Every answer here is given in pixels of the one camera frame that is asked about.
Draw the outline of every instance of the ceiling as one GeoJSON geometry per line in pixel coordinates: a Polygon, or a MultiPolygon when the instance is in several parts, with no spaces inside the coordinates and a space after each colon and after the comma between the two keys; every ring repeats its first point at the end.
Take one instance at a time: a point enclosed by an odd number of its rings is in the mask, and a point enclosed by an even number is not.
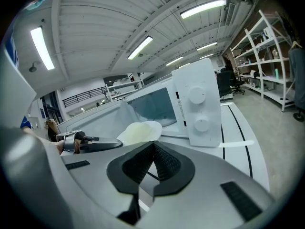
{"type": "Polygon", "coordinates": [[[213,0],[46,0],[23,11],[14,26],[20,72],[38,96],[85,79],[136,72],[155,72],[179,57],[181,66],[206,54],[222,53],[253,7],[254,0],[227,0],[227,5],[182,19],[180,13],[213,0]],[[225,25],[229,3],[236,13],[225,25]],[[42,26],[55,66],[47,71],[30,30],[42,26]],[[128,60],[147,36],[141,57],[128,60]],[[218,41],[202,51],[196,49],[218,41]],[[30,73],[32,63],[37,71],[30,73]]]}

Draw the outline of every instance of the shelf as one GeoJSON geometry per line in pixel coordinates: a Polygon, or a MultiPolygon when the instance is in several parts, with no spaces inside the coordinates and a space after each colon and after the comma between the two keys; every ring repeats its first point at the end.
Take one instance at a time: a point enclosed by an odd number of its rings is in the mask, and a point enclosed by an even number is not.
{"type": "MultiPolygon", "coordinates": [[[[277,101],[280,104],[283,103],[283,101],[280,99],[280,98],[283,97],[283,91],[272,90],[272,91],[264,92],[264,95],[267,96],[267,97],[270,97],[271,99],[277,101]]],[[[290,97],[286,96],[286,98],[288,100],[286,100],[285,103],[293,102],[293,100],[290,99],[290,97]]]]}
{"type": "Polygon", "coordinates": [[[263,76],[262,79],[264,81],[270,81],[270,82],[276,82],[276,83],[280,83],[280,84],[284,84],[284,80],[283,79],[276,79],[274,76],[263,76]]]}
{"type": "MultiPolygon", "coordinates": [[[[263,64],[263,63],[273,63],[273,62],[280,62],[280,61],[281,61],[281,59],[270,59],[270,60],[266,60],[266,61],[260,61],[260,63],[263,64]]],[[[257,65],[257,62],[240,65],[237,68],[242,68],[242,67],[251,66],[251,65],[257,65]]]]}
{"type": "Polygon", "coordinates": [[[123,84],[119,84],[119,85],[108,86],[108,89],[109,90],[112,89],[112,88],[120,89],[120,88],[127,87],[127,86],[133,86],[133,85],[136,85],[138,83],[140,83],[140,81],[127,82],[127,83],[123,83],[123,84]]]}
{"type": "MultiPolygon", "coordinates": [[[[284,40],[284,38],[281,37],[281,36],[277,36],[276,38],[277,38],[278,43],[281,43],[284,40]]],[[[263,41],[260,44],[256,45],[255,48],[258,49],[258,48],[261,48],[261,47],[270,47],[274,44],[275,44],[274,37],[270,37],[266,41],[263,41]]]]}
{"type": "MultiPolygon", "coordinates": [[[[240,76],[245,77],[245,78],[254,78],[251,75],[247,75],[247,74],[241,74],[240,76]]],[[[283,79],[276,79],[274,76],[263,76],[262,79],[264,81],[270,81],[270,82],[276,82],[276,83],[280,83],[280,84],[284,84],[283,79]]]]}
{"type": "Polygon", "coordinates": [[[242,67],[251,66],[251,65],[257,65],[257,62],[255,62],[255,63],[248,63],[248,64],[245,64],[245,65],[240,65],[237,68],[242,68],[242,67]]]}
{"type": "Polygon", "coordinates": [[[247,37],[247,35],[245,35],[240,41],[239,43],[236,44],[235,47],[233,47],[231,50],[236,50],[236,49],[241,49],[243,48],[245,45],[247,45],[248,43],[250,43],[249,38],[247,37]]]}
{"type": "MultiPolygon", "coordinates": [[[[276,23],[279,19],[276,16],[268,16],[266,17],[268,22],[273,25],[276,23]]],[[[264,21],[263,17],[260,18],[260,20],[252,27],[252,29],[249,31],[250,34],[258,34],[262,33],[264,29],[267,27],[266,22],[264,21]]]]}
{"type": "Polygon", "coordinates": [[[244,57],[245,55],[250,54],[250,53],[254,53],[254,52],[253,52],[253,48],[251,48],[251,49],[249,49],[248,51],[242,53],[241,55],[238,55],[237,57],[235,57],[235,59],[238,59],[238,58],[240,58],[240,57],[244,57]]]}
{"type": "Polygon", "coordinates": [[[135,89],[134,89],[134,90],[131,90],[131,91],[128,91],[128,92],[125,92],[125,93],[123,93],[123,94],[117,94],[117,95],[115,95],[115,96],[111,96],[111,98],[114,99],[114,98],[116,98],[116,97],[124,96],[124,95],[130,94],[130,93],[132,93],[132,92],[134,92],[134,91],[135,91],[135,89]]]}
{"type": "MultiPolygon", "coordinates": [[[[266,16],[269,23],[273,25],[275,22],[277,22],[279,19],[276,16],[266,16]]],[[[264,31],[264,29],[267,27],[267,24],[265,23],[264,19],[261,17],[260,20],[252,27],[252,29],[249,31],[249,34],[259,34],[264,31]]],[[[245,35],[237,44],[235,47],[233,47],[231,50],[241,49],[245,45],[249,43],[249,38],[247,35],[245,35]]]]}
{"type": "Polygon", "coordinates": [[[259,93],[262,93],[262,91],[261,91],[260,89],[257,89],[257,88],[255,88],[255,87],[252,87],[250,84],[243,84],[243,86],[245,86],[245,87],[247,87],[247,88],[250,88],[250,89],[252,89],[252,90],[255,90],[255,91],[259,92],[259,93]]]}

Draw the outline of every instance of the ceiling light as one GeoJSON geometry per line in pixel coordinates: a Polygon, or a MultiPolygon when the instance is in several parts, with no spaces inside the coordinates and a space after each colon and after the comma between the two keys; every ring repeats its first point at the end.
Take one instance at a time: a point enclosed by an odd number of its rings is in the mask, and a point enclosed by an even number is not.
{"type": "Polygon", "coordinates": [[[180,66],[178,69],[180,69],[180,68],[182,68],[183,66],[186,66],[186,65],[188,65],[188,64],[190,64],[190,63],[187,63],[187,64],[185,64],[185,65],[182,65],[182,66],[180,66]]]}
{"type": "Polygon", "coordinates": [[[198,48],[197,51],[199,51],[199,50],[201,50],[201,49],[203,49],[203,48],[207,48],[207,47],[216,45],[216,44],[217,44],[217,42],[213,42],[213,43],[211,43],[211,44],[209,44],[209,45],[206,45],[206,46],[203,46],[203,47],[201,47],[201,48],[198,48]]]}
{"type": "Polygon", "coordinates": [[[174,63],[174,62],[176,62],[176,61],[178,61],[178,60],[180,60],[180,59],[182,59],[182,58],[183,58],[183,57],[180,57],[180,58],[178,58],[178,59],[175,59],[175,60],[169,62],[168,64],[166,64],[166,66],[169,66],[170,64],[172,64],[172,63],[174,63]]]}
{"type": "Polygon", "coordinates": [[[41,60],[43,61],[44,65],[47,67],[48,71],[54,69],[54,65],[48,53],[46,43],[44,42],[42,28],[38,27],[34,30],[31,30],[30,34],[33,38],[39,56],[41,57],[41,60]]]}
{"type": "Polygon", "coordinates": [[[209,55],[203,56],[203,57],[201,57],[200,59],[203,59],[203,58],[206,58],[206,57],[212,56],[213,54],[214,54],[214,53],[211,53],[211,54],[209,54],[209,55]]]}
{"type": "Polygon", "coordinates": [[[128,56],[128,59],[133,59],[137,54],[147,45],[149,44],[153,38],[151,36],[146,37],[140,44],[133,50],[133,52],[128,56]]]}
{"type": "Polygon", "coordinates": [[[205,10],[209,10],[212,8],[216,8],[216,7],[220,7],[220,6],[224,6],[226,5],[227,1],[226,0],[215,0],[212,2],[207,2],[195,7],[192,7],[191,9],[188,9],[182,13],[180,13],[181,17],[183,19],[192,16],[193,14],[197,14],[199,12],[205,11],[205,10]]]}

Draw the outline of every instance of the concrete floor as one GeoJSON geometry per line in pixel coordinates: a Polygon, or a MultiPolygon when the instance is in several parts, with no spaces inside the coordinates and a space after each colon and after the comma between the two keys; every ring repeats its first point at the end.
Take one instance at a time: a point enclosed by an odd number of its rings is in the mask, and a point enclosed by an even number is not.
{"type": "Polygon", "coordinates": [[[270,192],[280,198],[289,192],[305,164],[305,122],[296,121],[295,107],[282,113],[277,102],[246,89],[233,102],[241,110],[262,149],[267,165],[270,192]]]}

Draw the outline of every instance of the office chair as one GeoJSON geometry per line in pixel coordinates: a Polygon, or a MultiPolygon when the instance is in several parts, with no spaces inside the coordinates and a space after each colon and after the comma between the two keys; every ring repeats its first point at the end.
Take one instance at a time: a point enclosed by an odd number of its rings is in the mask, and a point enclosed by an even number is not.
{"type": "Polygon", "coordinates": [[[231,79],[230,79],[231,83],[230,83],[230,85],[232,87],[234,87],[234,89],[232,90],[233,96],[235,95],[235,93],[242,93],[244,95],[245,90],[240,89],[240,86],[243,85],[244,82],[237,80],[233,71],[230,71],[230,75],[231,75],[231,79]]]}
{"type": "Polygon", "coordinates": [[[217,85],[219,91],[219,97],[223,97],[232,92],[230,87],[231,73],[229,71],[223,71],[217,74],[217,85]]]}
{"type": "Polygon", "coordinates": [[[301,109],[301,108],[297,108],[297,109],[298,109],[299,112],[293,114],[294,119],[296,119],[299,122],[303,122],[304,121],[304,116],[301,115],[301,112],[305,113],[305,110],[301,109]]]}

